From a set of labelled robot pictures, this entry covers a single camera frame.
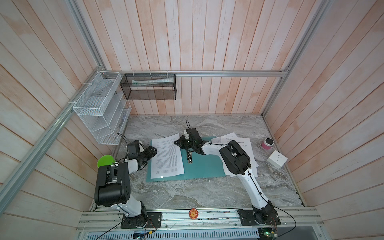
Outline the silver folder clip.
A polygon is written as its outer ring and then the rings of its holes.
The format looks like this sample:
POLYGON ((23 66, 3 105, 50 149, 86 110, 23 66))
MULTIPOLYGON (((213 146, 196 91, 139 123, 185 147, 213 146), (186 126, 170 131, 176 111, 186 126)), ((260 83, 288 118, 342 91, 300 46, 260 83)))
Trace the silver folder clip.
POLYGON ((187 151, 187 161, 189 164, 193 163, 192 152, 190 152, 190 151, 187 151))

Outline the printed paper sheet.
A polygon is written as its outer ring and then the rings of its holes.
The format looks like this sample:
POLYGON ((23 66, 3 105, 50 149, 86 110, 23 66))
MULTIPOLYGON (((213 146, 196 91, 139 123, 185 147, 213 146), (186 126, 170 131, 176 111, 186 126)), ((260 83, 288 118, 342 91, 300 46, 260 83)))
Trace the printed paper sheet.
POLYGON ((221 137, 213 138, 211 139, 211 142, 214 144, 226 144, 237 137, 238 136, 235 133, 230 133, 221 137))
POLYGON ((243 150, 247 153, 247 155, 250 157, 251 169, 252 169, 253 174, 255 174, 255 177, 257 178, 258 177, 257 167, 259 166, 259 164, 255 160, 255 156, 253 153, 252 144, 251 144, 250 139, 237 137, 237 138, 234 138, 233 140, 236 141, 243 148, 243 150))
POLYGON ((180 134, 152 140, 157 154, 151 159, 151 179, 163 179, 184 174, 184 165, 179 146, 174 142, 180 134))

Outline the teal paper folder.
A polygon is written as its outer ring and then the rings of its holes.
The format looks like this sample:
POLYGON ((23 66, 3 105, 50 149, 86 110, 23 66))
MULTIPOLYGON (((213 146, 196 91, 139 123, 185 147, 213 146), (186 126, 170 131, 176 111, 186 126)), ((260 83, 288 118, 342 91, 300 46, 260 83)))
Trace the teal paper folder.
POLYGON ((223 163, 218 156, 214 155, 199 155, 195 152, 192 153, 193 163, 189 164, 187 161, 187 152, 181 149, 184 174, 167 177, 163 179, 151 179, 151 160, 148 164, 147 182, 161 182, 161 181, 176 181, 176 180, 190 180, 198 178, 216 178, 224 177, 225 172, 223 163))

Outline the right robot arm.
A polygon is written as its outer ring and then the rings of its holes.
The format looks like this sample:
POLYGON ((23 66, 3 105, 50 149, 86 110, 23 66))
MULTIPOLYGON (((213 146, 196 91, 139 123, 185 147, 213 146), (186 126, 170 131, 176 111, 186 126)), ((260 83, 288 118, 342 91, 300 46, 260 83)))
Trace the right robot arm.
POLYGON ((195 128, 188 128, 174 144, 187 152, 199 155, 214 155, 222 159, 223 169, 237 176, 245 187, 252 203, 250 220, 258 225, 266 225, 274 214, 274 206, 261 190, 252 172, 251 158, 235 140, 227 144, 204 141, 195 128))

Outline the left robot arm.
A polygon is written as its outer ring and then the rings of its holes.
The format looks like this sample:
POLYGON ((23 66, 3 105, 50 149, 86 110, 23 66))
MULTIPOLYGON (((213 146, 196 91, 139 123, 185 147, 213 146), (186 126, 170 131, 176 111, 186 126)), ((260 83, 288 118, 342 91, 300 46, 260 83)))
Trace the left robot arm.
POLYGON ((124 215, 124 224, 143 228, 148 223, 148 214, 144 204, 131 196, 130 174, 142 170, 157 155, 157 149, 145 147, 135 140, 128 144, 127 150, 121 161, 116 161, 111 155, 98 160, 94 201, 97 206, 117 209, 124 215))

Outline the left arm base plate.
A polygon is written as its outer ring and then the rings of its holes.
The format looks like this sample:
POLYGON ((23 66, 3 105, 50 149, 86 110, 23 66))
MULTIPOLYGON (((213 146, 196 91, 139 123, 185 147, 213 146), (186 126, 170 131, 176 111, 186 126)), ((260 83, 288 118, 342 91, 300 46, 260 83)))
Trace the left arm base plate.
POLYGON ((123 217, 121 229, 144 229, 153 228, 158 229, 161 227, 162 213, 161 212, 148 212, 146 216, 143 214, 136 217, 123 217))

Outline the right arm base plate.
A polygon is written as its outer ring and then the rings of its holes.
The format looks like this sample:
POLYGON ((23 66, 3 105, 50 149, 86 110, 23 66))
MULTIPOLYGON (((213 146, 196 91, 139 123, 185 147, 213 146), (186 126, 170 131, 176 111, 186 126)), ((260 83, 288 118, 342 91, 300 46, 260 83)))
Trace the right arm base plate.
POLYGON ((237 210, 242 226, 281 225, 280 217, 276 210, 266 214, 259 210, 237 210))

